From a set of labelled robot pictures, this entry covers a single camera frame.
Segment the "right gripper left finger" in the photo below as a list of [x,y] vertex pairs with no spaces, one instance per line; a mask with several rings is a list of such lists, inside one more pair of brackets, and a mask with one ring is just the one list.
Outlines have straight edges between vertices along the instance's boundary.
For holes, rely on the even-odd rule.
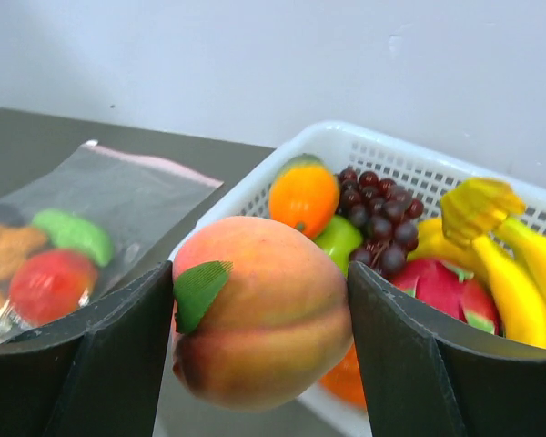
[[149,436],[172,319],[172,264],[0,344],[0,436]]

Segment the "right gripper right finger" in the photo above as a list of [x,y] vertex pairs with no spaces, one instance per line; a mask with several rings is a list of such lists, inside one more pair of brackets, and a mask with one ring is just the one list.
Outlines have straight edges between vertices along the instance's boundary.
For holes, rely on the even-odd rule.
[[352,262],[349,307],[375,436],[546,436],[546,350],[472,328]]

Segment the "orange green fake mango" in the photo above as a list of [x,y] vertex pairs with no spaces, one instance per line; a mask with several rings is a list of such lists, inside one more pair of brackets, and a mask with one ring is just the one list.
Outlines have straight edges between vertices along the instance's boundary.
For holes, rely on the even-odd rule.
[[268,195],[271,219],[315,239],[329,224],[339,203],[339,183],[315,155],[288,160],[274,178]]

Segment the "fake peach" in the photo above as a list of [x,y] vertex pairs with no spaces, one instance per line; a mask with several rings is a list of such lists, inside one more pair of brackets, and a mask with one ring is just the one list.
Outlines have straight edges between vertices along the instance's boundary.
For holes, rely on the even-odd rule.
[[298,397],[349,350],[345,276],[299,231],[268,218],[223,218],[180,247],[173,273],[207,261],[230,262],[229,280],[193,332],[173,329],[173,371],[199,399],[268,410]]

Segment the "orange fake pumpkin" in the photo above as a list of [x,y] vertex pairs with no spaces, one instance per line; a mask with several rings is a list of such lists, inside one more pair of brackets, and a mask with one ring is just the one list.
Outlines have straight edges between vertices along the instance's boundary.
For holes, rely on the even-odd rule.
[[350,347],[345,357],[319,383],[349,405],[359,410],[367,410],[355,345]]

